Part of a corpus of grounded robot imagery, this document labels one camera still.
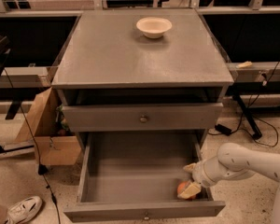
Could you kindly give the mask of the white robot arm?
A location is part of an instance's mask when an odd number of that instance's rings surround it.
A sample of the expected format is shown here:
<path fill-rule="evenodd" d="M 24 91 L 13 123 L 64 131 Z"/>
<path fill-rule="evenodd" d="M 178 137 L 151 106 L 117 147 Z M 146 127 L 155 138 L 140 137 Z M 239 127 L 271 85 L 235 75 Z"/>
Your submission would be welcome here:
<path fill-rule="evenodd" d="M 235 143 L 219 147 L 215 157 L 183 167 L 189 181 L 177 188 L 177 197 L 187 200 L 222 180 L 242 180 L 260 174 L 279 184 L 275 194 L 272 224 L 280 224 L 280 154 L 251 150 Z"/>

